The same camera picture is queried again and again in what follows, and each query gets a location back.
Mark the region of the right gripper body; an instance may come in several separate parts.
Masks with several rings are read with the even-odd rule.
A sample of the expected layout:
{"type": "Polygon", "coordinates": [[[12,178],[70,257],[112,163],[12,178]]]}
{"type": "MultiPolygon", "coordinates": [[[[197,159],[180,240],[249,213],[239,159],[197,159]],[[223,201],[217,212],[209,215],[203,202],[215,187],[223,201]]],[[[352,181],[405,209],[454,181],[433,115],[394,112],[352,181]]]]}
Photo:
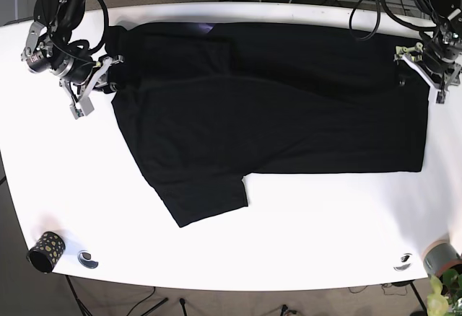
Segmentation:
{"type": "Polygon", "coordinates": [[[76,57],[65,57],[59,66],[59,86],[71,100],[69,106],[75,119],[89,115],[94,107],[90,100],[91,91],[104,93],[116,92],[116,83],[108,81],[109,68],[117,63],[123,63],[124,57],[116,55],[102,56],[98,61],[76,57]]]}

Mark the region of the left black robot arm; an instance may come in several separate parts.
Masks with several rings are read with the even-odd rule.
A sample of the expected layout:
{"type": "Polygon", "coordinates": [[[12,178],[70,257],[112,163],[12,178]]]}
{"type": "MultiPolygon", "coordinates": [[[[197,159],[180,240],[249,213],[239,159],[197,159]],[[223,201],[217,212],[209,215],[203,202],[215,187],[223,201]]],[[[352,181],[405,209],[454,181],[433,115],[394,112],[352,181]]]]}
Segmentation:
{"type": "Polygon", "coordinates": [[[390,10],[386,0],[374,2],[374,28],[366,36],[352,37],[357,41],[371,39],[378,31],[382,12],[400,26],[418,32],[420,41],[416,45],[396,47],[394,61],[404,63],[417,72],[435,89],[435,102],[445,103],[449,88],[460,84],[461,64],[457,59],[461,56],[461,0],[414,0],[416,8],[434,23],[431,27],[415,25],[399,18],[390,10]]]}

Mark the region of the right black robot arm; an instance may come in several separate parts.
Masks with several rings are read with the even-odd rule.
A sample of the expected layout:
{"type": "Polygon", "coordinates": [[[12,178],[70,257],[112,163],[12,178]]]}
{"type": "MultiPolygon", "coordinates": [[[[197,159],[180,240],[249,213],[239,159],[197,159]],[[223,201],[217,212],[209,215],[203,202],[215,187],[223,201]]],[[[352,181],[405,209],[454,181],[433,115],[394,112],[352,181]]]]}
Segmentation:
{"type": "Polygon", "coordinates": [[[86,0],[37,0],[21,60],[33,74],[51,72],[69,97],[70,111],[76,119],[89,115],[94,106],[93,91],[106,94],[117,91],[109,82],[111,66],[124,62],[123,56],[92,56],[105,45],[109,30],[108,8],[97,0],[103,12],[103,34],[95,47],[87,40],[71,39],[83,20],[86,0]]]}

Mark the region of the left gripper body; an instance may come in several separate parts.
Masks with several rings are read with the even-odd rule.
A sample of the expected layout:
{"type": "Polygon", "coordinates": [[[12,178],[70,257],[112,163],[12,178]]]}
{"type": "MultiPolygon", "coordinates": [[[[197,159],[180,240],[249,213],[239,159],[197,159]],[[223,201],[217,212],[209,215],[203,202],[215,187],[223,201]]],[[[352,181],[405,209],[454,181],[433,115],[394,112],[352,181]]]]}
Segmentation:
{"type": "Polygon", "coordinates": [[[461,83],[461,65],[456,62],[456,59],[441,57],[423,42],[416,42],[411,47],[397,45],[394,61],[405,63],[417,72],[430,88],[434,89],[430,97],[435,99],[436,104],[445,104],[449,87],[457,87],[461,83]]]}

